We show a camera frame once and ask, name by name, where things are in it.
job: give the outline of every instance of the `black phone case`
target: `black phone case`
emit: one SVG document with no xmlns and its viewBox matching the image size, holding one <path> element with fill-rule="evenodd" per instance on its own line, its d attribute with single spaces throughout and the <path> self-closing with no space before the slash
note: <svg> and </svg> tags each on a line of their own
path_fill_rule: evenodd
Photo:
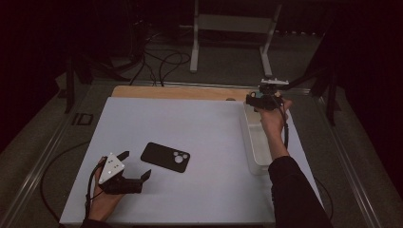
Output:
<svg viewBox="0 0 403 228">
<path fill-rule="evenodd" d="M 176 156 L 182 156 L 181 163 L 175 162 Z M 160 167 L 183 173 L 189 163 L 190 154 L 164 145 L 149 142 L 144 149 L 141 160 L 143 162 L 156 164 Z"/>
</svg>

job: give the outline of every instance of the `white plastic container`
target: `white plastic container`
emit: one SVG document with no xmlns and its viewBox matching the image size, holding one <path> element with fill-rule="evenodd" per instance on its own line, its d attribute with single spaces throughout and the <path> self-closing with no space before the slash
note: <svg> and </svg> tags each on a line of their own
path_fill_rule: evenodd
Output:
<svg viewBox="0 0 403 228">
<path fill-rule="evenodd" d="M 240 124 L 249 170 L 254 175 L 268 175 L 268 168 L 273 160 L 260 123 L 260 114 L 249 104 L 243 104 L 243 107 L 244 115 L 240 115 Z"/>
</svg>

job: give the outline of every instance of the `dark background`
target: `dark background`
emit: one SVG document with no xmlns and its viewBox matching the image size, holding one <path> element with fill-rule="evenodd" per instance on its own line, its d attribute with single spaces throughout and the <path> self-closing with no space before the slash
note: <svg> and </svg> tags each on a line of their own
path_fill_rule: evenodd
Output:
<svg viewBox="0 0 403 228">
<path fill-rule="evenodd" d="M 121 14 L 125 2 L 113 2 L 98 1 L 96 8 L 92 1 L 0 3 L 0 151 L 58 92 L 54 78 L 65 72 L 70 47 L 96 58 L 127 55 L 129 26 Z M 262 16 L 273 10 L 267 1 L 254 2 L 248 9 L 240 0 L 205 2 L 201 9 L 205 12 Z M 192 1 L 133 3 L 138 5 L 134 16 L 173 36 L 179 32 L 179 25 L 193 24 Z M 280 34 L 305 32 L 317 36 L 327 31 L 311 68 L 332 66 L 338 85 L 345 88 L 352 108 L 403 196 L 403 153 L 399 143 L 403 128 L 399 112 L 403 109 L 401 11 L 402 4 L 397 1 L 289 3 L 282 9 L 278 30 Z M 100 20 L 97 13 L 113 20 Z M 111 35 L 117 33 L 122 34 L 122 40 Z"/>
</svg>

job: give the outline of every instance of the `black sleeve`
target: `black sleeve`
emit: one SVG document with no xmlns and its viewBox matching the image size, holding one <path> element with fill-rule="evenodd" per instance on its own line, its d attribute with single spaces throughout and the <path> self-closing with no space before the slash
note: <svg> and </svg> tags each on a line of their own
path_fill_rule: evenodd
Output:
<svg viewBox="0 0 403 228">
<path fill-rule="evenodd" d="M 104 221 L 84 219 L 83 224 L 80 228 L 112 228 L 109 224 Z"/>
<path fill-rule="evenodd" d="M 284 156 L 269 166 L 277 228 L 333 227 L 296 161 Z"/>
</svg>

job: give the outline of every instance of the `gray carpet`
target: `gray carpet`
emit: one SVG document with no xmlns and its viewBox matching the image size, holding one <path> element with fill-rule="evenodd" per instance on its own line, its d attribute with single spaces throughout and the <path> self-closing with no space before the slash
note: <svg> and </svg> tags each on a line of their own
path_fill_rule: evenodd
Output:
<svg viewBox="0 0 403 228">
<path fill-rule="evenodd" d="M 270 47 L 269 59 L 276 77 L 281 80 L 296 79 L 309 63 L 319 39 L 312 36 L 276 36 Z M 201 43 L 198 73 L 189 72 L 189 64 L 180 66 L 166 77 L 168 84 L 204 84 L 219 86 L 256 86 L 262 78 L 263 70 L 259 59 L 258 43 L 239 42 L 219 44 L 205 41 Z M 152 48 L 174 48 L 190 54 L 189 37 L 182 42 L 154 42 Z M 160 57 L 167 52 L 155 52 Z M 158 72 L 160 61 L 146 56 L 146 61 L 154 72 Z M 123 75 L 131 78 L 140 66 L 136 66 Z M 150 71 L 144 68 L 137 84 L 151 85 Z M 312 82 L 300 85 L 309 88 Z M 29 176 L 36 162 L 43 159 L 43 151 L 51 151 L 48 161 L 58 158 L 44 177 L 44 193 L 49 206 L 60 217 L 67 201 L 68 193 L 75 180 L 82 159 L 86 153 L 96 123 L 102 113 L 107 97 L 110 96 L 114 82 L 97 75 L 90 86 L 77 85 L 78 102 L 72 115 L 64 114 L 65 100 L 53 98 L 40 113 L 15 138 L 0 157 L 0 177 L 6 184 L 0 187 L 0 219 L 15 202 L 21 184 Z M 335 228 L 345 227 L 401 227 L 403 224 L 403 203 L 387 177 L 376 153 L 359 124 L 354 112 L 348 105 L 342 89 L 337 92 L 337 103 L 340 107 L 335 114 L 336 128 L 330 127 L 321 114 L 322 106 L 318 98 L 302 95 L 299 90 L 285 92 L 284 96 L 292 99 L 291 109 L 302 147 L 306 153 L 317 183 L 324 207 Z M 73 114 L 86 113 L 94 115 L 91 125 L 71 125 Z M 66 123 L 63 131 L 56 132 L 60 139 L 49 149 L 49 139 L 54 139 L 55 129 L 60 123 Z M 355 168 L 360 183 L 366 190 L 368 199 L 374 208 L 380 226 L 368 226 L 366 217 L 357 203 L 355 189 L 352 188 L 343 162 L 339 156 L 339 145 L 335 141 L 333 131 L 347 151 Z M 57 222 L 44 206 L 39 191 L 40 182 L 32 184 L 34 190 L 15 216 L 11 227 L 57 227 Z"/>
</svg>

